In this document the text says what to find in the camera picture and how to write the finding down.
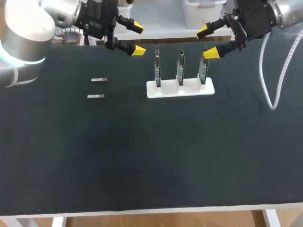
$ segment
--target white cable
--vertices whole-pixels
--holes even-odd
[[[62,33],[66,33],[66,32],[76,32],[80,35],[83,35],[83,30],[80,28],[76,28],[76,27],[69,27],[69,28],[65,28],[65,29],[61,29],[59,31],[56,31],[54,36],[58,36],[61,35]]]
[[[296,48],[297,48],[300,40],[303,37],[303,29],[299,33],[299,35],[297,36],[297,38],[295,39],[295,42],[294,42],[292,48],[290,49],[289,54],[288,54],[288,56],[286,58],[286,61],[284,63],[284,66],[282,68],[282,72],[281,72],[280,79],[279,79],[279,82],[278,82],[278,87],[276,89],[276,99],[275,99],[274,105],[272,105],[272,103],[270,101],[270,97],[268,95],[268,91],[267,91],[266,84],[265,84],[265,81],[264,81],[264,76],[263,76],[263,56],[264,56],[264,51],[265,51],[265,47],[266,47],[269,35],[270,35],[270,33],[266,34],[264,42],[262,44],[261,53],[260,53],[260,59],[259,59],[259,74],[260,74],[260,80],[261,80],[261,84],[262,84],[262,87],[263,87],[263,90],[264,90],[264,94],[265,94],[268,106],[269,106],[269,108],[271,110],[275,110],[276,107],[278,106],[278,103],[279,103],[279,99],[280,99],[280,95],[281,95],[281,89],[282,89],[282,84],[283,84],[283,79],[284,79],[284,76],[286,74],[288,65],[289,65],[289,63],[290,63],[290,61],[291,61],[291,59],[293,57],[293,54],[294,54],[294,52],[295,52],[295,50],[296,50]]]

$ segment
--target black table surface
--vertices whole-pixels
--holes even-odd
[[[272,98],[293,40],[268,43]],[[303,45],[271,111],[261,43],[211,61],[215,95],[165,99],[146,96],[154,51],[162,79],[173,79],[180,44],[132,58],[52,47],[37,81],[0,90],[0,215],[303,202]],[[196,77],[204,45],[183,44],[186,78]],[[108,84],[90,83],[100,77]]]

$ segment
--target wooden floor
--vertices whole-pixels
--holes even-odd
[[[289,227],[303,209],[277,210],[281,227]],[[51,227],[52,218],[36,218]],[[66,227],[266,227],[262,211],[117,215],[68,218]]]

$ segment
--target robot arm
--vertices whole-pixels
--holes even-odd
[[[235,41],[204,52],[206,59],[222,58],[236,49],[242,51],[246,41],[262,38],[272,27],[288,28],[303,22],[302,0],[236,0],[233,14],[207,23],[198,33],[198,39],[214,33],[224,25],[231,27]]]
[[[118,0],[7,0],[0,41],[0,86],[30,83],[39,75],[53,39],[55,27],[75,25],[83,34],[102,39],[105,47],[128,55],[143,55],[145,49],[114,38],[116,24],[142,33],[133,19],[119,15]]]

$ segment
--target metal clip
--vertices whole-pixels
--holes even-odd
[[[184,68],[185,68],[185,55],[183,52],[183,48],[179,51],[179,56],[177,60],[177,80],[179,86],[183,86],[184,82]]]
[[[202,85],[206,84],[208,65],[209,65],[209,59],[205,59],[204,57],[201,58],[200,66],[199,66],[199,78]]]
[[[157,87],[161,87],[161,69],[160,69],[160,52],[156,50],[156,60],[155,60],[155,81]]]

